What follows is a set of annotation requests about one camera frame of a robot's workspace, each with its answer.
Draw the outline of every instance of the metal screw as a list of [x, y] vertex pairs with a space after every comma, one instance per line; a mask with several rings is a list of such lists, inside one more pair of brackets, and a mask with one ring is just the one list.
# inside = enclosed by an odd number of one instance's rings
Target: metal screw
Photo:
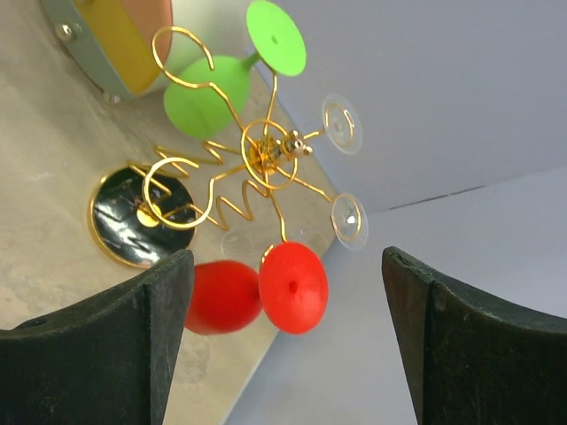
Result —
[[57, 24], [55, 26], [55, 35], [65, 44], [72, 42], [77, 37], [73, 27], [67, 24]]

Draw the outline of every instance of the gray stone surface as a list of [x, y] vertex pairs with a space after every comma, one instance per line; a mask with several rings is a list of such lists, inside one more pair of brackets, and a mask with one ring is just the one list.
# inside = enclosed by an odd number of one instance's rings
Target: gray stone surface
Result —
[[[200, 147], [168, 122], [159, 94], [105, 104], [51, 33], [39, 2], [0, 2], [0, 16], [0, 328], [12, 328], [139, 273], [115, 264], [93, 242], [87, 227], [89, 197], [100, 179], [127, 159], [154, 161], [154, 143], [193, 153]], [[254, 74], [243, 121], [263, 115], [268, 100], [269, 89]], [[290, 127], [279, 108], [275, 117]], [[236, 147], [237, 127], [231, 125], [217, 140]], [[238, 158], [228, 160], [230, 165]], [[205, 202], [206, 179], [218, 170], [203, 166], [187, 181], [198, 203]], [[314, 158], [302, 161], [299, 176], [335, 195]], [[244, 178], [239, 174], [223, 182], [219, 193], [239, 204]], [[292, 229], [324, 222], [330, 213], [328, 202], [298, 185], [277, 196]], [[251, 199], [261, 226], [277, 237], [269, 201]], [[231, 224], [243, 225], [235, 214], [227, 215]], [[324, 254], [333, 237], [325, 228], [313, 248]], [[221, 238], [210, 223], [198, 228], [191, 244], [196, 261], [223, 258]], [[199, 425], [222, 422], [275, 336], [263, 315], [232, 335], [184, 331], [165, 423], [186, 425], [190, 417]]]

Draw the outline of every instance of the round metal object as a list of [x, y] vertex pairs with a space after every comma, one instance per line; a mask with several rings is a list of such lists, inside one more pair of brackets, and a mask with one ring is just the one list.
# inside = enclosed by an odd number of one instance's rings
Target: round metal object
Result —
[[77, 34], [75, 33], [73, 27], [68, 24], [57, 24], [55, 26], [55, 35], [57, 38], [67, 44], [72, 42], [75, 38], [77, 38]]
[[[183, 184], [155, 174], [153, 179], [171, 191], [151, 187], [151, 199], [171, 221], [195, 220], [193, 203]], [[195, 229], [173, 230], [152, 217], [144, 204], [144, 178], [130, 168], [106, 176], [90, 201], [89, 226], [97, 244], [111, 258], [132, 267], [147, 268], [189, 246]]]

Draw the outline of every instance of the clear suction cup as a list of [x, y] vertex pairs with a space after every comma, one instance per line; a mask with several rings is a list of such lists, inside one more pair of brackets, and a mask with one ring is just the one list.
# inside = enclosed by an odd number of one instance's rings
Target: clear suction cup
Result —
[[333, 144], [346, 155], [362, 147], [362, 125], [353, 106], [341, 95], [328, 95], [322, 103], [322, 123]]
[[335, 198], [330, 220], [338, 240], [349, 250], [359, 250], [369, 240], [369, 221], [361, 202], [350, 193]]

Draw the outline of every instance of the white background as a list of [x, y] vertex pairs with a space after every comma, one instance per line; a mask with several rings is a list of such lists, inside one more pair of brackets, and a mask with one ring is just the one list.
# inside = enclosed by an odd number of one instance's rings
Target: white background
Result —
[[385, 247], [566, 315], [567, 3], [278, 3], [307, 42], [306, 71], [280, 84], [299, 129], [320, 127], [329, 92], [361, 116], [359, 155], [324, 139], [315, 151], [338, 188], [362, 199], [370, 238], [363, 251], [331, 248], [322, 324], [278, 336], [227, 423], [414, 424], [381, 277]]
[[322, 323], [276, 338], [227, 425], [416, 423], [380, 270], [387, 246], [565, 317], [565, 182], [567, 168], [372, 214], [363, 251], [336, 243], [325, 259], [331, 293]]

